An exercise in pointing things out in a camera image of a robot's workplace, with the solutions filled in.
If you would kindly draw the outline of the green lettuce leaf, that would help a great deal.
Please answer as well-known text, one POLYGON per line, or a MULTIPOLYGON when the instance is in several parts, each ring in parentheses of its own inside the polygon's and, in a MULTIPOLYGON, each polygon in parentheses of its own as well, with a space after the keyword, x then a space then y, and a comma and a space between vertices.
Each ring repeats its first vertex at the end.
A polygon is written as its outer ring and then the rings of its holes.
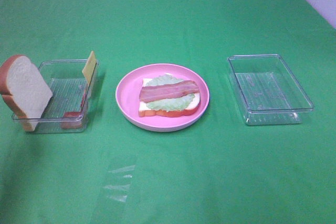
MULTIPOLYGON (((159 86, 164 84, 175 84, 183 81, 181 78, 176 78, 168 73, 155 77, 143 78, 142 86, 159 86)), ((163 110, 164 112, 183 111, 195 109, 200 103, 200 93, 191 93, 180 98, 166 98, 153 102, 140 102, 139 111, 144 110, 163 110)))

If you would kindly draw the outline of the bacon strip from container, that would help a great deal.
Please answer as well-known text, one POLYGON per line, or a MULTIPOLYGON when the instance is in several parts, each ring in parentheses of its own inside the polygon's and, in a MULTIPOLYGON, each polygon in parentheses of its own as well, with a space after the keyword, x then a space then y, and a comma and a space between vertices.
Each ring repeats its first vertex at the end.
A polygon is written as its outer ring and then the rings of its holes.
POLYGON ((162 99, 180 98, 198 92, 199 87, 195 81, 185 80, 174 84, 142 87, 139 100, 142 102, 153 102, 162 99))

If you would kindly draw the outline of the bread slice on plate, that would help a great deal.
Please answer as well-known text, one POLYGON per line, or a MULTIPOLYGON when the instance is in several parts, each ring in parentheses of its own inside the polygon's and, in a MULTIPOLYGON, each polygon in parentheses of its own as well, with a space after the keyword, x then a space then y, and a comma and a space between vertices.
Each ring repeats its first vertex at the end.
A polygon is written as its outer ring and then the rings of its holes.
POLYGON ((180 117, 180 116, 187 116, 187 115, 191 115, 194 114, 196 112, 196 110, 198 109, 199 105, 192 110, 183 110, 183 111, 172 111, 172 112, 164 112, 163 110, 158 110, 158 111, 154 111, 154 110, 144 110, 144 111, 139 111, 139 116, 140 117, 144 117, 144 116, 165 116, 165 117, 180 117))

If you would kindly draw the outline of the pink plate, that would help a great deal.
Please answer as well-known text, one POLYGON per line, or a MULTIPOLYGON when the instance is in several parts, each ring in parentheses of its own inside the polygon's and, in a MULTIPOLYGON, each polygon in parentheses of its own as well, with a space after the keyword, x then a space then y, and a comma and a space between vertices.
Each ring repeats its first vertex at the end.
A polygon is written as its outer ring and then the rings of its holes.
POLYGON ((208 86, 201 76, 186 67, 171 63, 146 65, 129 72, 121 79, 115 92, 115 100, 125 118, 142 129, 155 132, 173 132, 192 125, 203 115, 210 99, 208 86), (142 80, 144 78, 155 78, 165 73, 184 80, 193 80, 197 83, 200 90, 198 109, 192 115, 175 118, 157 115, 140 117, 138 110, 142 80))

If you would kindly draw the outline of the yellow cheese slice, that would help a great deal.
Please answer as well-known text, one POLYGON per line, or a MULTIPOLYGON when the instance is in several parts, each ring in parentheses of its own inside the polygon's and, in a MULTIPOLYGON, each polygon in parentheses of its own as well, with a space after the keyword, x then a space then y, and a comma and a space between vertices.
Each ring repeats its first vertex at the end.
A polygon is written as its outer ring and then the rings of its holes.
POLYGON ((95 55, 95 52, 92 50, 90 52, 90 55, 86 61, 84 68, 82 69, 82 74, 84 78, 86 79, 88 85, 91 82, 93 72, 96 67, 96 63, 97 63, 96 55, 95 55))

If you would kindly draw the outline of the green tablecloth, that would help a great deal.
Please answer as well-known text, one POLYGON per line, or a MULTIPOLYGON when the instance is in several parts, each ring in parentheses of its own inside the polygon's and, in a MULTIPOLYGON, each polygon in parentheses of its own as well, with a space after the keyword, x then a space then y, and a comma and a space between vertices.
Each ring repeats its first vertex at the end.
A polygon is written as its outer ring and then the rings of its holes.
POLYGON ((335 223, 335 29, 305 0, 1 0, 1 60, 100 62, 87 128, 26 134, 1 104, 1 223, 335 223), (279 54, 314 104, 301 124, 248 126, 232 55, 279 54), (150 132, 115 88, 175 63, 211 99, 192 126, 150 132), (126 206, 97 208, 112 157, 137 156, 126 206))

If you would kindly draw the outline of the clear tape patch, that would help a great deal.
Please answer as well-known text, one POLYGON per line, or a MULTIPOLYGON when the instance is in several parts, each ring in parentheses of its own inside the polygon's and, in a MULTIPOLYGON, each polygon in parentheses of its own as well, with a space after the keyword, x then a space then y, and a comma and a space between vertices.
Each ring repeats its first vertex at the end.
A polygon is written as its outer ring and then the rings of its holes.
POLYGON ((100 186, 99 210, 120 211, 126 206, 136 164, 135 154, 119 154, 111 158, 100 186))

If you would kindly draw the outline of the clear right plastic container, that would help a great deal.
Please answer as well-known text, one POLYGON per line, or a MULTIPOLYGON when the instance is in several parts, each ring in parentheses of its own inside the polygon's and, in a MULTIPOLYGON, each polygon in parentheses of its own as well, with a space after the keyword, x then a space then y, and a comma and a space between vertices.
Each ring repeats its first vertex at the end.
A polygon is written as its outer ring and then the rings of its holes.
POLYGON ((282 56, 234 55, 227 59, 229 81, 244 123, 299 124, 314 104, 282 56))

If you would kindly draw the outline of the clear plastic container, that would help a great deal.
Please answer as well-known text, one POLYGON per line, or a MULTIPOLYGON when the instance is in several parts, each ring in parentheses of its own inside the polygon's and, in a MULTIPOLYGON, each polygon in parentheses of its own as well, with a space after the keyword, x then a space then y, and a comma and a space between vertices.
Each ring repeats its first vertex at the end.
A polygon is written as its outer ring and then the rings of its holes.
POLYGON ((282 56, 234 55, 227 59, 229 81, 244 123, 299 124, 314 104, 282 56))
MULTIPOLYGON (((64 130, 60 123, 66 119, 63 114, 67 111, 79 111, 82 95, 87 89, 88 111, 91 106, 91 93, 96 87, 97 72, 99 63, 93 72, 90 84, 82 74, 82 69, 86 64, 85 59, 72 60, 50 60, 43 61, 38 67, 43 79, 53 92, 52 98, 49 100, 41 118, 27 119, 27 122, 37 122, 33 134, 43 133, 77 133, 85 130, 86 126, 81 129, 64 130)), ((24 120, 19 119, 15 114, 12 120, 22 123, 24 120)))

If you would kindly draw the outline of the clear left plastic container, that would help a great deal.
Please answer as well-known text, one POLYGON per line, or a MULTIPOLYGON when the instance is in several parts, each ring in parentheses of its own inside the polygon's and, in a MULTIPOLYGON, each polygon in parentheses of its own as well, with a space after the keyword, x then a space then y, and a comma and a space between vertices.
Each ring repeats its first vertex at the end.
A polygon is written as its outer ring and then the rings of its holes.
MULTIPOLYGON (((93 72, 90 84, 82 74, 82 69, 86 64, 85 59, 72 60, 50 60, 43 61, 38 67, 43 79, 53 92, 52 98, 49 100, 41 118, 27 119, 27 122, 37 122, 33 134, 43 133, 77 133, 85 130, 86 126, 81 129, 64 130, 60 123, 66 119, 63 114, 67 111, 79 111, 82 95, 87 89, 88 111, 91 106, 91 93, 96 87, 97 72, 99 63, 93 72)), ((15 114, 12 120, 22 123, 24 120, 19 119, 15 114)))

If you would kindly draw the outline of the upright bread slice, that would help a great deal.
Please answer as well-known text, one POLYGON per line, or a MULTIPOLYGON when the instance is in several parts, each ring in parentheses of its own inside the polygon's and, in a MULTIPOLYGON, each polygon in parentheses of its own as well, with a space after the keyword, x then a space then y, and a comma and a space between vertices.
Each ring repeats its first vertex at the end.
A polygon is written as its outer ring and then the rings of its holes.
POLYGON ((27 119, 41 118, 52 91, 38 68, 24 55, 13 55, 1 65, 1 96, 19 118, 26 132, 33 132, 37 122, 27 119))

